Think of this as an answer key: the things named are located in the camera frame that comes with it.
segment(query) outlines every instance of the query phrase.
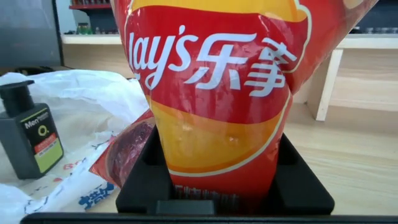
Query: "red package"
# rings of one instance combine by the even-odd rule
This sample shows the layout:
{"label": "red package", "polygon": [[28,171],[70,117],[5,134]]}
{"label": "red package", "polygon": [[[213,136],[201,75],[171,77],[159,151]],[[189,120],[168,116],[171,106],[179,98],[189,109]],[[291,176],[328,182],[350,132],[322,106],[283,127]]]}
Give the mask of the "red package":
{"label": "red package", "polygon": [[111,140],[90,171],[122,187],[154,126],[154,115],[148,110]]}
{"label": "red package", "polygon": [[114,1],[176,191],[255,207],[292,95],[376,2]]}

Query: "shelf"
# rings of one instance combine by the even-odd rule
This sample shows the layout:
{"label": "shelf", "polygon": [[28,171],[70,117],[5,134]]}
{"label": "shelf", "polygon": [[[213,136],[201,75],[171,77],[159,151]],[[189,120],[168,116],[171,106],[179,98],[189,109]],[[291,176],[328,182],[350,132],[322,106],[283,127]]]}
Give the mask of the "shelf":
{"label": "shelf", "polygon": [[348,34],[337,49],[398,49],[398,34]]}
{"label": "shelf", "polygon": [[121,45],[119,34],[62,35],[63,44]]}
{"label": "shelf", "polygon": [[[63,35],[64,44],[122,44],[117,34]],[[398,49],[398,34],[348,34],[337,49]]]}
{"label": "shelf", "polygon": [[110,4],[90,4],[90,5],[74,5],[69,6],[69,9],[110,9]]}

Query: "printed plastic bag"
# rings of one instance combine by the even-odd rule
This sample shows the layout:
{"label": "printed plastic bag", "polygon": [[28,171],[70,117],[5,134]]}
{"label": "printed plastic bag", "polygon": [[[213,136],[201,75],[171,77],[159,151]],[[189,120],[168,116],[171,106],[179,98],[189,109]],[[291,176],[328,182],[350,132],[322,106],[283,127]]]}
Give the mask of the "printed plastic bag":
{"label": "printed plastic bag", "polygon": [[155,127],[154,114],[147,110],[134,123],[111,140],[90,171],[122,187]]}
{"label": "printed plastic bag", "polygon": [[41,179],[18,180],[0,145],[0,211],[6,224],[32,212],[84,211],[111,194],[115,186],[89,168],[111,138],[149,109],[138,82],[117,73],[8,73],[0,77],[0,85],[26,80],[35,81],[29,85],[33,100],[49,105],[65,152]]}
{"label": "printed plastic bag", "polygon": [[176,191],[255,207],[292,95],[376,2],[112,1]]}

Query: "black bottle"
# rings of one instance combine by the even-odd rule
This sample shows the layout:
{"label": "black bottle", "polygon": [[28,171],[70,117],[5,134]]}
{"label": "black bottle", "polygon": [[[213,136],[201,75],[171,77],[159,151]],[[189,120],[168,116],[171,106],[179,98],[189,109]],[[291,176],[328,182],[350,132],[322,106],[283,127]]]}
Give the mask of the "black bottle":
{"label": "black bottle", "polygon": [[19,179],[44,176],[63,156],[49,106],[30,96],[33,82],[0,86],[0,141]]}

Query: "white wall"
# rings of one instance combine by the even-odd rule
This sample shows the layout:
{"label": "white wall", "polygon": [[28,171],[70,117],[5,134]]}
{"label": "white wall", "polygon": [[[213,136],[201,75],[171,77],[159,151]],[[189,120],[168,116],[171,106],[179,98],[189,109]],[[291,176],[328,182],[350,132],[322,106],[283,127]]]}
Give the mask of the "white wall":
{"label": "white wall", "polygon": [[79,22],[90,24],[90,18],[87,14],[79,10],[69,9],[69,0],[57,0],[56,3],[61,34],[70,30],[76,30]]}

